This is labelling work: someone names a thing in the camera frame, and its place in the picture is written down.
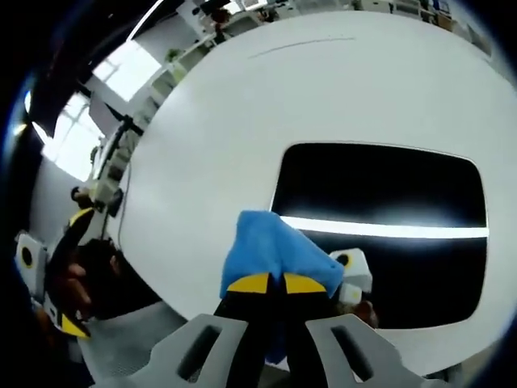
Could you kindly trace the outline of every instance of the person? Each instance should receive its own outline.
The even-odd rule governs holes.
[[[212,12],[212,20],[214,22],[214,29],[216,31],[216,37],[214,41],[217,44],[221,44],[226,41],[225,34],[223,33],[223,26],[229,22],[232,15],[225,8],[220,8]]]
[[[280,18],[274,9],[260,10],[257,17],[263,23],[273,23]]]
[[[91,239],[50,274],[57,303],[80,320],[110,319],[160,301],[111,240]]]
[[[72,198],[73,202],[78,204],[80,209],[88,209],[94,205],[90,199],[90,189],[88,188],[76,186],[70,192],[70,198]]]

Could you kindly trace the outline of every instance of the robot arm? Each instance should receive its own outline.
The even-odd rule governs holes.
[[[334,251],[330,257],[345,268],[339,301],[350,305],[361,302],[363,293],[372,291],[373,277],[366,256],[359,248]]]
[[[60,331],[87,337],[87,328],[62,302],[62,293],[51,282],[52,274],[68,265],[68,254],[79,244],[94,216],[93,208],[83,209],[70,218],[53,247],[46,247],[28,233],[18,236],[15,262],[29,293]]]
[[[96,387],[257,386],[275,333],[269,318],[278,314],[294,386],[353,387],[355,376],[366,388],[449,386],[410,372],[396,348],[355,316],[323,318],[331,304],[314,280],[284,274],[280,291],[271,283],[268,274],[240,279],[214,315],[199,315],[157,344],[146,367]]]

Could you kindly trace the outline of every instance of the ceiling light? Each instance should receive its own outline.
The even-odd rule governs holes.
[[[154,3],[154,5],[151,6],[147,12],[145,12],[144,17],[142,19],[140,19],[140,21],[137,23],[137,25],[133,28],[133,30],[131,31],[131,33],[128,36],[128,39],[126,39],[126,42],[129,42],[130,40],[132,40],[132,38],[134,38],[134,36],[137,34],[138,30],[140,30],[140,28],[145,23],[145,21],[151,16],[151,14],[153,14],[153,12],[156,11],[156,9],[162,3],[163,3],[163,0],[157,0]]]
[[[14,130],[13,130],[13,136],[19,136],[22,134],[23,130],[27,127],[27,124],[25,123],[22,123],[20,125],[18,125]]]
[[[25,110],[27,111],[27,113],[29,113],[29,111],[31,110],[31,102],[32,102],[31,91],[28,91],[27,94],[25,95],[25,100],[23,101],[23,103],[25,105]]]
[[[488,228],[377,225],[285,216],[280,218],[295,229],[336,234],[352,234],[357,236],[395,238],[483,238],[489,235]]]

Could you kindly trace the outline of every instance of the black cable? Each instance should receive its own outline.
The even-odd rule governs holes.
[[[105,240],[106,228],[107,228],[107,220],[108,220],[109,217],[110,217],[110,215],[106,211],[106,214],[104,215],[104,220],[103,220],[103,228],[101,229],[101,232],[100,232],[100,239],[101,240]]]
[[[119,247],[119,250],[124,253],[124,250],[122,249],[122,240],[121,240],[121,230],[122,230],[122,223],[124,222],[124,216],[126,214],[126,204],[128,203],[128,193],[129,193],[129,184],[131,183],[131,161],[128,162],[128,184],[126,184],[126,189],[124,193],[124,198],[122,199],[122,209],[120,213],[120,223],[119,223],[119,230],[117,231],[116,236],[116,243]]]

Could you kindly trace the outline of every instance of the office room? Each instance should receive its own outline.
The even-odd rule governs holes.
[[[55,11],[4,147],[10,306],[41,381],[515,378],[517,94],[486,7]]]

